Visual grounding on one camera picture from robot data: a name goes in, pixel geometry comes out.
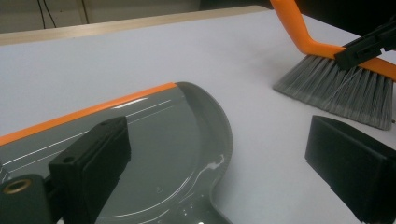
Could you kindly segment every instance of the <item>dark background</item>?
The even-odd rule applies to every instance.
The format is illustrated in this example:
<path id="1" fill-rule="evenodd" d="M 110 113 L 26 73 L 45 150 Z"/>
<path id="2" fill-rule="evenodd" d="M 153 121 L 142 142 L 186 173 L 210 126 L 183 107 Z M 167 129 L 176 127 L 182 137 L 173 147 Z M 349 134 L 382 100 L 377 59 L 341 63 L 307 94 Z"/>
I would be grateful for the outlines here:
<path id="1" fill-rule="evenodd" d="M 324 21 L 356 35 L 364 35 L 396 15 L 396 0 L 296 0 L 307 16 Z M 269 0 L 201 0 L 201 10 L 263 6 Z"/>

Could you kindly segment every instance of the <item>gray dustpan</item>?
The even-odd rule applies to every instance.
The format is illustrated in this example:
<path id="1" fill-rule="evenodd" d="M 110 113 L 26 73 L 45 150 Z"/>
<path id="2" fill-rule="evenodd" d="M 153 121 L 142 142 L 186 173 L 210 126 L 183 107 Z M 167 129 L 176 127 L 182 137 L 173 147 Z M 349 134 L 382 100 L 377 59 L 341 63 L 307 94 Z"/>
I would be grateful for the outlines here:
<path id="1" fill-rule="evenodd" d="M 60 152 L 95 124 L 119 116 L 128 120 L 131 161 L 96 223 L 230 223 L 211 196 L 230 162 L 231 128 L 219 104 L 190 83 L 2 144 L 2 181 L 48 175 Z"/>

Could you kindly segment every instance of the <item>white table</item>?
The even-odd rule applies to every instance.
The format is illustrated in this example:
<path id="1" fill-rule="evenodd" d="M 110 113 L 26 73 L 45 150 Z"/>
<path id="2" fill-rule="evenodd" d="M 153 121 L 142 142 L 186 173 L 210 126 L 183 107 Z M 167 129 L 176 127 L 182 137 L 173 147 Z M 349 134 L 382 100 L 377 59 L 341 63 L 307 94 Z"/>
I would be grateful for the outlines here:
<path id="1" fill-rule="evenodd" d="M 39 32 L 39 38 L 35 32 L 0 35 L 0 136 L 135 91 L 189 81 L 219 101 L 232 125 L 233 158 L 215 202 L 233 223 L 358 224 L 304 159 L 310 120 L 339 119 L 393 148 L 395 127 L 379 131 L 273 91 L 304 55 L 274 11 L 240 10 L 177 22 L 163 18 L 106 34 L 73 35 L 85 28 L 72 27 L 62 28 L 64 35 Z M 320 41 L 342 45 L 355 37 L 305 18 Z M 384 57 L 396 61 L 394 52 Z"/>

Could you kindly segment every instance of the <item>brush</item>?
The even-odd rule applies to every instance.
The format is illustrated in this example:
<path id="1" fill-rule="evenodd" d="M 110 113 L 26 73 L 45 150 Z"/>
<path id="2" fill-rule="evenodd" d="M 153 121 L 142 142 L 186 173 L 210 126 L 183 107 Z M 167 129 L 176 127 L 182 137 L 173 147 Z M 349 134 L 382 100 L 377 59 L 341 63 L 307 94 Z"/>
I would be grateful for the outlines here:
<path id="1" fill-rule="evenodd" d="M 340 117 L 389 130 L 396 65 L 373 58 L 343 70 L 334 55 L 346 48 L 315 41 L 293 0 L 271 3 L 294 44 L 307 54 L 274 90 Z"/>

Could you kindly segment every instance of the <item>black object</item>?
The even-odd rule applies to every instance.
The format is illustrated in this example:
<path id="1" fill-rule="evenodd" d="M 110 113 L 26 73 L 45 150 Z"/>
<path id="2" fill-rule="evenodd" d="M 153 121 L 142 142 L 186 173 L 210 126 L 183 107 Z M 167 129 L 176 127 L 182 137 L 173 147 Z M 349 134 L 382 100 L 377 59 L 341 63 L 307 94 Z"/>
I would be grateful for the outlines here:
<path id="1" fill-rule="evenodd" d="M 312 118 L 305 158 L 361 222 L 396 218 L 396 151 L 345 123 Z"/>
<path id="2" fill-rule="evenodd" d="M 388 23 L 376 28 L 370 34 L 346 44 L 345 47 L 346 49 L 334 55 L 338 66 L 343 70 L 381 55 L 381 49 L 384 51 L 396 49 L 396 17 L 392 17 Z"/>
<path id="3" fill-rule="evenodd" d="M 102 122 L 49 163 L 0 186 L 0 223 L 94 223 L 131 159 L 125 117 Z"/>

